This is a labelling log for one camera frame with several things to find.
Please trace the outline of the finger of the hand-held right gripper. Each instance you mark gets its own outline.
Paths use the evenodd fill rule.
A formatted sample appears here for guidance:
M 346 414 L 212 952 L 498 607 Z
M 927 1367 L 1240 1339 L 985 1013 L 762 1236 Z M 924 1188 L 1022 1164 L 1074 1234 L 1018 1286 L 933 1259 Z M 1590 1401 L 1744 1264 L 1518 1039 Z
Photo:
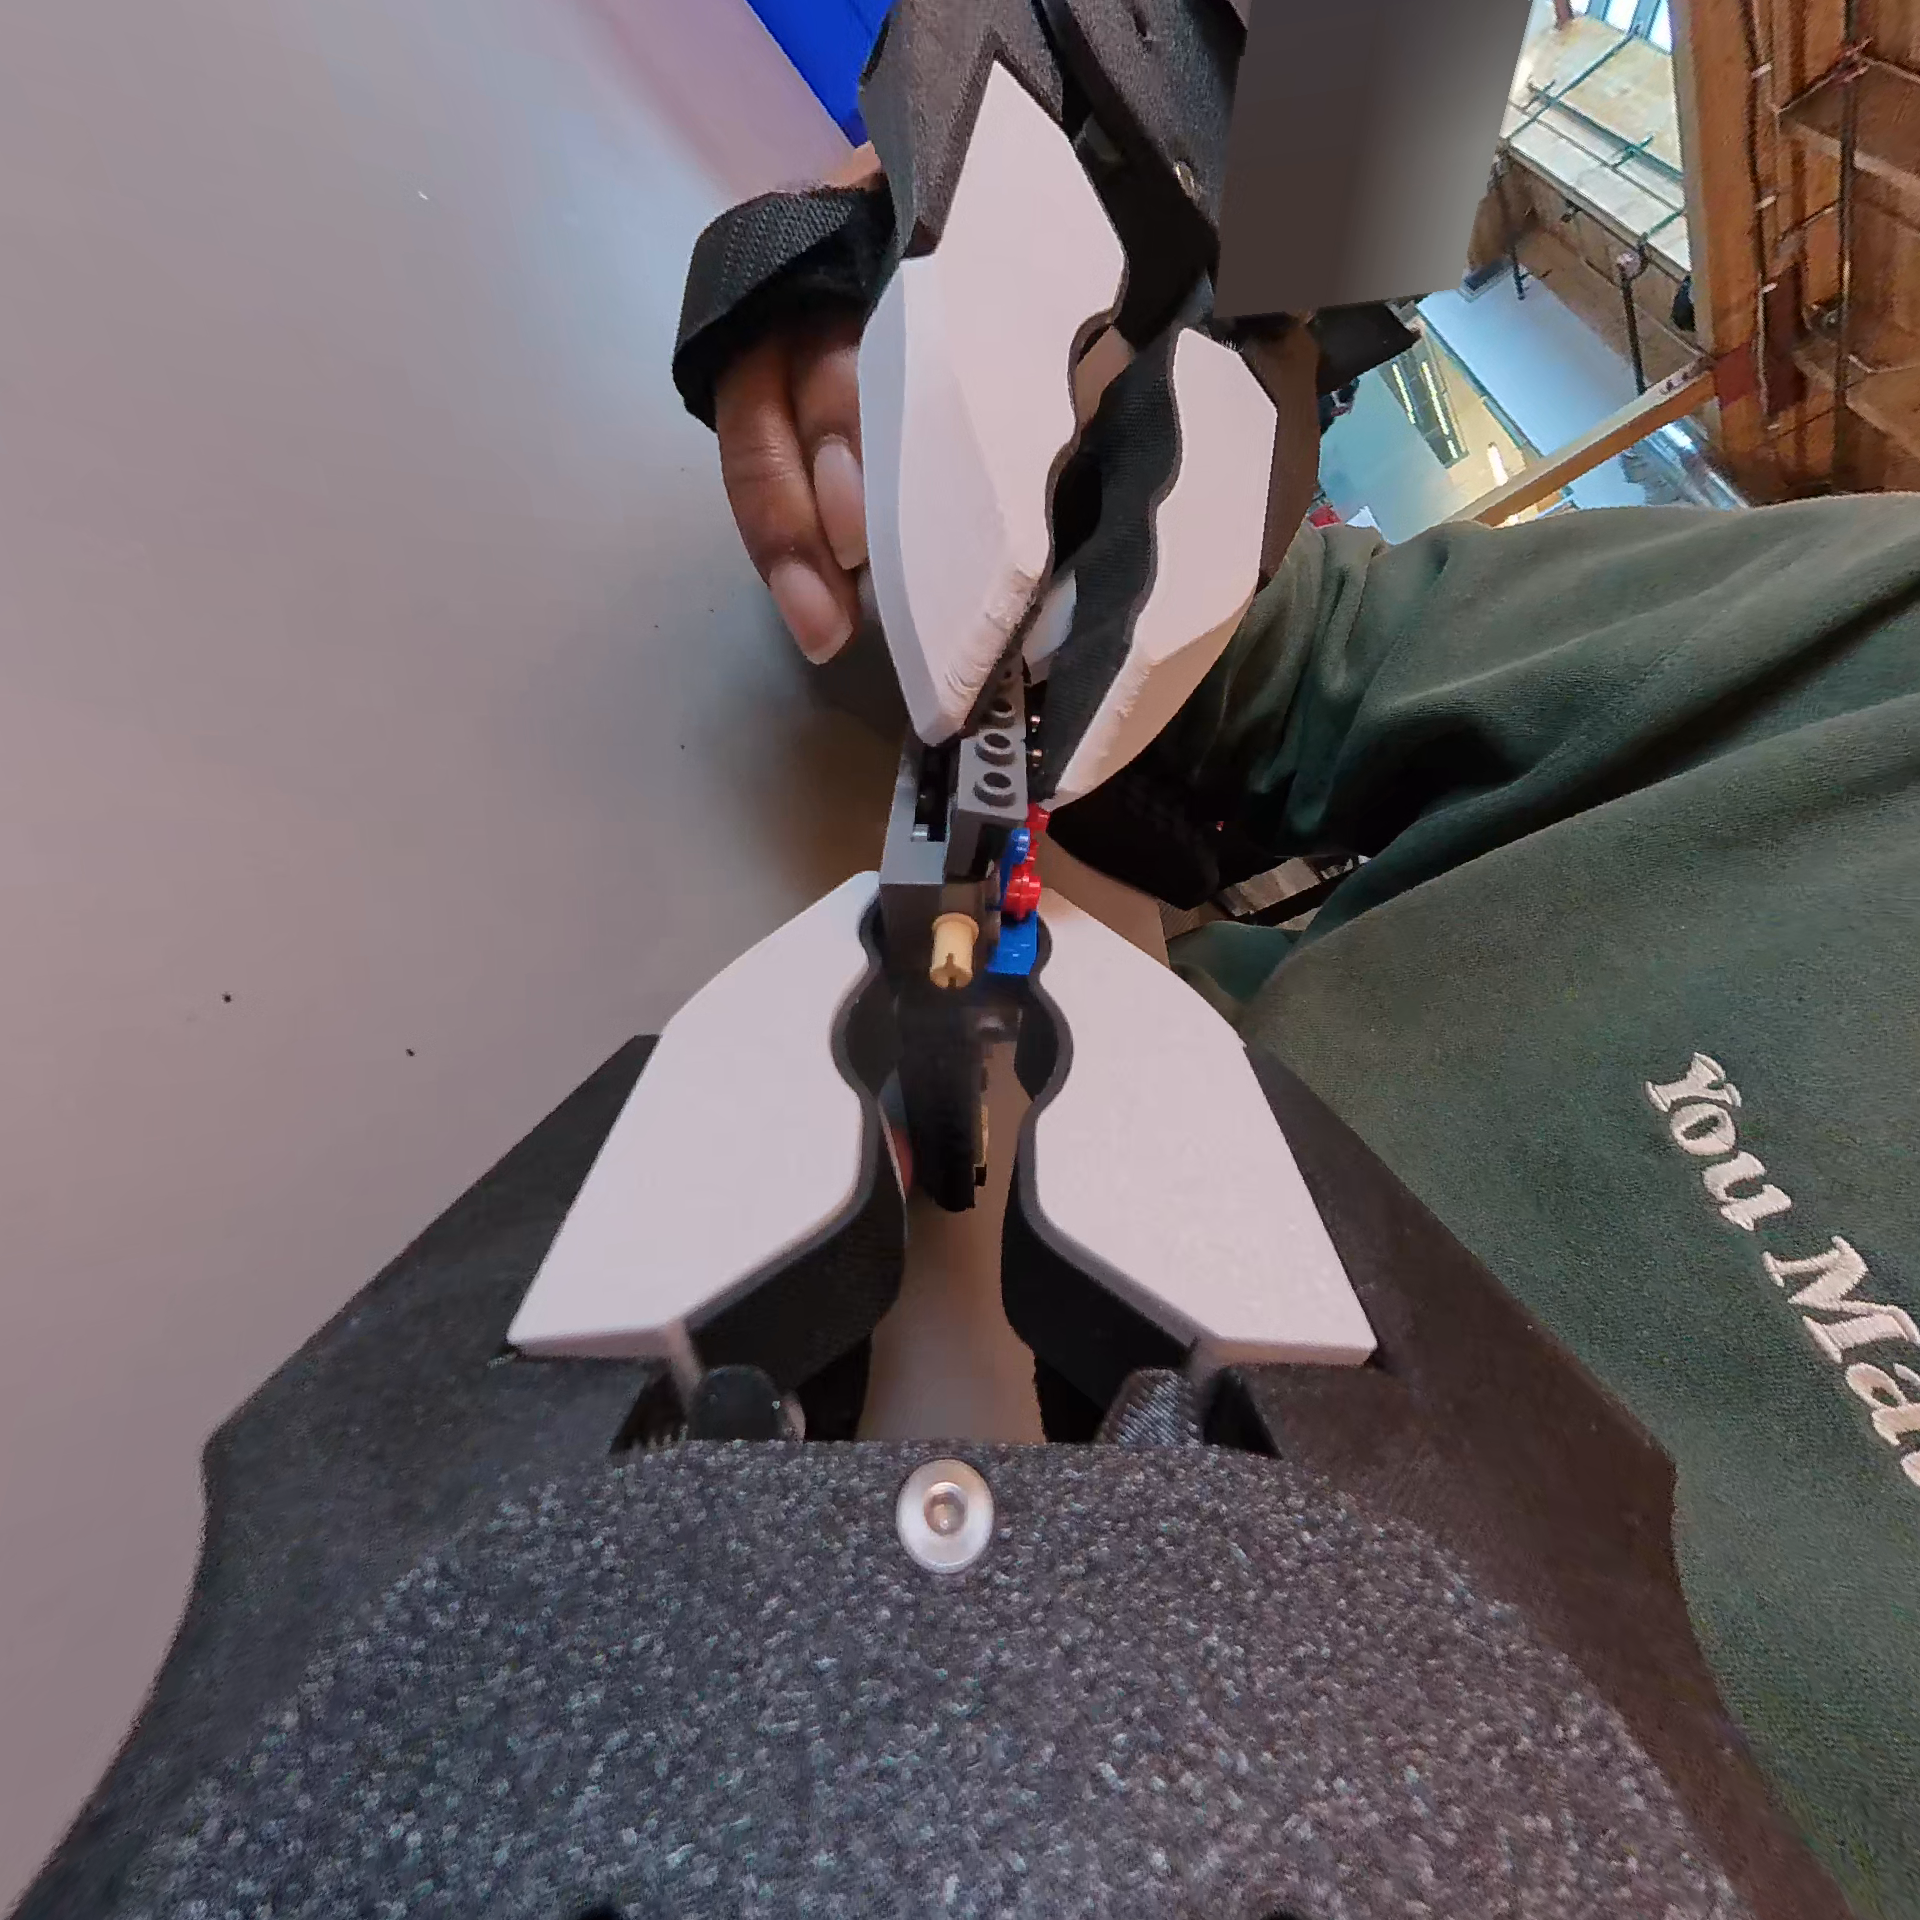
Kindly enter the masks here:
M 1051 651 L 1037 797 L 1074 804 L 1151 748 L 1218 662 L 1258 588 L 1279 411 L 1228 343 L 1171 330 L 1108 385 L 1098 477 Z
M 1074 368 L 1127 289 L 1066 131 L 986 68 L 946 228 L 883 288 L 858 352 L 876 617 L 908 719 L 961 736 L 1008 654 L 1058 668 L 1091 602 L 1051 588 L 1051 504 L 1082 428 Z

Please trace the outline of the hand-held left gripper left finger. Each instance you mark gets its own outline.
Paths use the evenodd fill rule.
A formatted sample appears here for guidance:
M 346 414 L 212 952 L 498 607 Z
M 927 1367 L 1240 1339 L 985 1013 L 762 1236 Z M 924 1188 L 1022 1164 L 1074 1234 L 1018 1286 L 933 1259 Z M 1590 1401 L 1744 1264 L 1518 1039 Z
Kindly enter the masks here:
M 666 1022 L 509 1326 L 526 1358 L 721 1366 L 721 1312 L 841 1223 L 873 1099 L 834 1054 L 871 981 L 853 875 Z

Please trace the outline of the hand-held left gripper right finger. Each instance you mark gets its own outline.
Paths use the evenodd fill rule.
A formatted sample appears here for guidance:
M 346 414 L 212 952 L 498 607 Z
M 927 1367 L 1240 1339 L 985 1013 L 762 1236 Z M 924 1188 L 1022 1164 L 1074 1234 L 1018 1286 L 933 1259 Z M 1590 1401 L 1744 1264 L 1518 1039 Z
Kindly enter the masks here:
M 1066 1377 L 1361 1366 L 1376 1332 L 1234 1026 L 1063 893 L 1038 906 L 1010 1323 Z

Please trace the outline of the lego car model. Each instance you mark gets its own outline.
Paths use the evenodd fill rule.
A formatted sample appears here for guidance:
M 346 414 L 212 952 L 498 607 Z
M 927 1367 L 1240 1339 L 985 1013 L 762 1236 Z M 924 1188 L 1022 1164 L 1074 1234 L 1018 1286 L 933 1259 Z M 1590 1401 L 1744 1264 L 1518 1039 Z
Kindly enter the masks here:
M 1044 957 L 1032 693 L 1013 660 L 964 732 L 906 738 L 879 868 L 913 1172 L 948 1212 L 970 1210 L 988 1177 L 988 1047 L 1018 1035 Z

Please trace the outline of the blue plastic bin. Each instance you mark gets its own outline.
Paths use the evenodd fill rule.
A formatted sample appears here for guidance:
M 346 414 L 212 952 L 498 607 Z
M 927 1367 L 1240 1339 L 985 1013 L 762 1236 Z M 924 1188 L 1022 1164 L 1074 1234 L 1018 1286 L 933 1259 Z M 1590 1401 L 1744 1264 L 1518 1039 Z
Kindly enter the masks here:
M 860 82 L 895 3 L 753 0 L 748 6 L 849 143 L 869 142 Z

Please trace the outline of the wooden ceiling beam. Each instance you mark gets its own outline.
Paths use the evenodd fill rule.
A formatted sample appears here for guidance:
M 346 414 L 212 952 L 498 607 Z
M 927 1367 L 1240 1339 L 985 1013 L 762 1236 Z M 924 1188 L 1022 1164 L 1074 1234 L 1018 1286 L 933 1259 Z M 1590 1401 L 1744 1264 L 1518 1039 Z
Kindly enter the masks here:
M 1492 492 L 1459 506 L 1450 522 L 1502 525 L 1578 507 L 1576 488 L 1621 461 L 1629 465 L 1623 479 L 1633 499 L 1640 499 L 1650 482 L 1661 501 L 1739 511 L 1751 499 L 1716 461 L 1706 432 L 1691 424 L 1716 398 L 1716 362 L 1697 357 Z

